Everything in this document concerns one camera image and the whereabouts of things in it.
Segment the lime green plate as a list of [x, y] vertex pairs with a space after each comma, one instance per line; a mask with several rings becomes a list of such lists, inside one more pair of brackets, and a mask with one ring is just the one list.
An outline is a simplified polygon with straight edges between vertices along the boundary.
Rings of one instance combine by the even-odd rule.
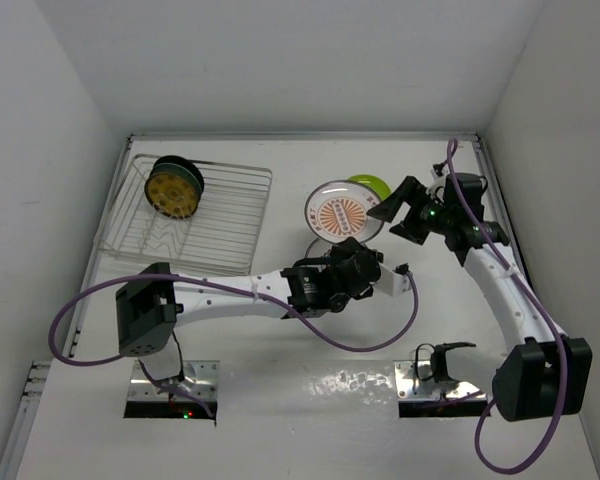
[[384, 180], [371, 174], [356, 174], [349, 177], [348, 180], [368, 187], [381, 200], [387, 199], [392, 193], [391, 187]]

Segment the white plate teal cloud design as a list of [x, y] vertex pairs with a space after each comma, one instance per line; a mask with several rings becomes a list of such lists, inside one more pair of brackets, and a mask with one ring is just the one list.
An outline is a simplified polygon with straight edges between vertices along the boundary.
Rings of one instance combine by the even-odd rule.
[[328, 257], [333, 248], [333, 244], [316, 238], [313, 240], [305, 251], [305, 258], [322, 258]]

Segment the white plate orange sunburst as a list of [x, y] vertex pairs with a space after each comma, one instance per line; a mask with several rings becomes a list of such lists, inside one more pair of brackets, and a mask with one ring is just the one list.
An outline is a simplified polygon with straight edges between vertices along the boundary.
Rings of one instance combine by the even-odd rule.
[[383, 229], [382, 221], [367, 214], [380, 201], [380, 197], [363, 184], [330, 181], [308, 196], [304, 217], [311, 232], [320, 240], [336, 244], [352, 237], [364, 244]]

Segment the yellow ornate plate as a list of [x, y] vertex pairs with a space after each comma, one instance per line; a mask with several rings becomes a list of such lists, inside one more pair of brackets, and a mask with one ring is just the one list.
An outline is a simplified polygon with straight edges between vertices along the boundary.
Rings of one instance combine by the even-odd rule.
[[202, 193], [203, 185], [196, 176], [179, 167], [154, 169], [144, 184], [144, 195], [149, 205], [171, 219], [193, 216]]

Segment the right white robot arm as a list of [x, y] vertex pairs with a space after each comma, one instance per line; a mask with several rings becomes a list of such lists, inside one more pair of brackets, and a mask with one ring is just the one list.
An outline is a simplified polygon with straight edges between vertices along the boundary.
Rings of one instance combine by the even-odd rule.
[[493, 360], [471, 342], [434, 346], [429, 379], [464, 380], [488, 392], [508, 421], [550, 417], [559, 389], [565, 415], [580, 412], [592, 364], [591, 347], [547, 322], [533, 304], [533, 293], [514, 264], [503, 228], [484, 218], [485, 177], [448, 175], [431, 187], [413, 176], [369, 217], [387, 222], [392, 234], [421, 245], [431, 233], [443, 236], [461, 267], [482, 291], [505, 339], [507, 356]]

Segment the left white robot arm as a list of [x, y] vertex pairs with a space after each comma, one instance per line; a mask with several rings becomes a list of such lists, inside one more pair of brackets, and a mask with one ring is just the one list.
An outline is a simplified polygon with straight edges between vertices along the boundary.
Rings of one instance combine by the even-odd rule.
[[176, 328], [229, 317], [340, 313], [350, 301], [372, 296], [383, 259], [348, 238], [326, 257], [254, 276], [175, 280], [169, 263], [154, 263], [116, 292], [119, 353], [139, 359], [156, 380], [176, 378], [182, 371]]

